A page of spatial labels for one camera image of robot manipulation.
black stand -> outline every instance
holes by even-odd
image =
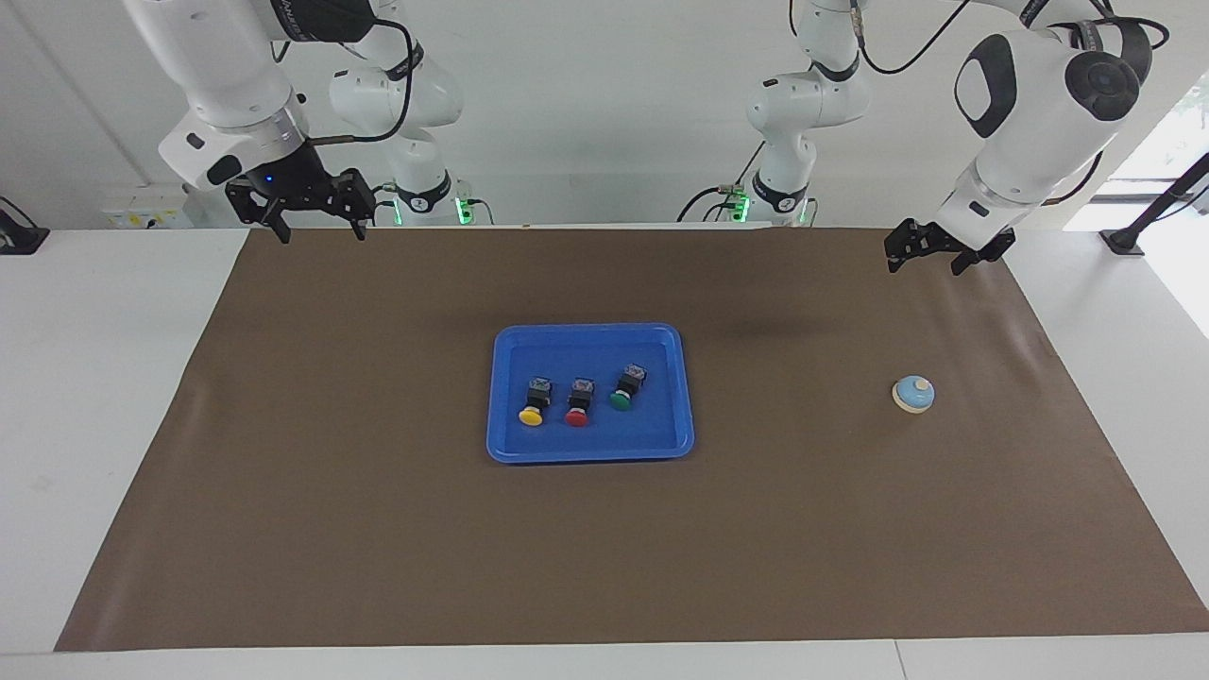
[[[1209,154],[1201,156],[1184,177],[1175,180],[1170,189],[1155,200],[1133,224],[1124,229],[1106,230],[1100,232],[1100,238],[1107,243],[1109,249],[1118,255],[1145,255],[1138,247],[1138,237],[1146,227],[1155,224],[1155,220],[1163,217],[1163,213],[1179,202],[1180,197],[1192,190],[1205,175],[1209,175]]]
[[[33,255],[50,234],[48,229],[22,226],[8,213],[0,211],[0,236],[4,237],[0,241],[0,255]]]

white table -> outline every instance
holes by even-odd
[[[0,259],[0,679],[1209,678],[1209,634],[51,655],[244,237],[60,231]],[[1025,232],[1008,261],[1205,599],[1209,339],[1095,235]]]

green indicator light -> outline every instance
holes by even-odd
[[[457,217],[462,224],[470,224],[474,221],[474,207],[465,202],[464,198],[457,198]]]
[[[734,221],[747,221],[747,213],[752,209],[752,200],[747,196],[739,196],[739,204],[731,213]]]
[[[806,219],[808,213],[810,214],[809,220]],[[798,225],[814,226],[815,220],[817,218],[818,218],[818,201],[816,198],[808,198],[806,202],[802,204],[802,213],[798,215]]]

red button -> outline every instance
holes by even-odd
[[[582,409],[571,409],[563,420],[572,427],[585,427],[588,425],[588,414]]]

white wall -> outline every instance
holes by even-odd
[[[467,93],[462,121],[435,131],[446,160],[508,223],[665,221],[698,189],[733,180],[759,142],[745,119],[747,97],[765,77],[804,64],[785,6],[407,1],[428,54]],[[901,63],[951,8],[883,0],[867,15],[870,51]],[[1209,69],[1204,0],[1117,0],[1117,10],[1161,19],[1176,35],[1157,54],[1143,102],[1100,177]],[[983,36],[1016,25],[999,10],[971,7],[915,69],[873,76],[877,99],[863,121],[816,133],[820,224],[893,225],[935,209],[980,143],[953,103],[956,71]],[[39,45],[50,58],[31,62]],[[310,96],[317,134],[347,131],[326,103],[326,83],[352,62],[325,45],[295,46],[285,60]],[[54,63],[69,74],[66,82],[48,82]],[[73,91],[82,97],[73,102]],[[156,145],[183,114],[184,98],[118,0],[0,0],[0,191],[50,226],[102,226],[102,185],[133,186],[139,175],[177,181]],[[386,178],[371,148],[323,154],[331,171],[357,166],[371,180]],[[1032,224],[1060,226],[1078,206],[1046,211]]]

